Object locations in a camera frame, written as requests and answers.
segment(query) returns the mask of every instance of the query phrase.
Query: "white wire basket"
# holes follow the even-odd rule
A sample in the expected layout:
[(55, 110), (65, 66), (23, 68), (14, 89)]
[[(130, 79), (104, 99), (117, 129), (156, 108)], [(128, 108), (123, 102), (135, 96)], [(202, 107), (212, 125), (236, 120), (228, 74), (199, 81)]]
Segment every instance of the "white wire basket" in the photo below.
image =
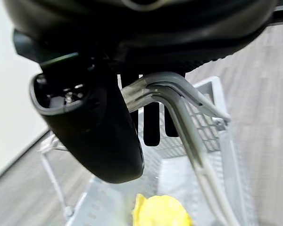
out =
[[(226, 112), (224, 95), (217, 77), (194, 85), (217, 108)], [(205, 144), (209, 160), (241, 226), (257, 226), (250, 191), (239, 153), (234, 149), (231, 127), (208, 117), (187, 104), (190, 116)], [(132, 226), (132, 210), (138, 193), (149, 198), (170, 195), (181, 202), (196, 226), (218, 226), (186, 155), (180, 138), (167, 137), (161, 105), (161, 142), (157, 147), (142, 144), (145, 169), (134, 181), (114, 185), (92, 177), (77, 203), (67, 226)], [(143, 114), (139, 135), (142, 140)]]

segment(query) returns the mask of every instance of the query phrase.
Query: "yellow plastic bag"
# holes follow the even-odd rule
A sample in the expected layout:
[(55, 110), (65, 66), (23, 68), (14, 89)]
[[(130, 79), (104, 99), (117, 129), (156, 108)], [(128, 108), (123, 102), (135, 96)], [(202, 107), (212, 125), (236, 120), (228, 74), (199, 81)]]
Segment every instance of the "yellow plastic bag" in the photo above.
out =
[(181, 203), (167, 195), (146, 199), (137, 194), (132, 215), (133, 226), (193, 226)]

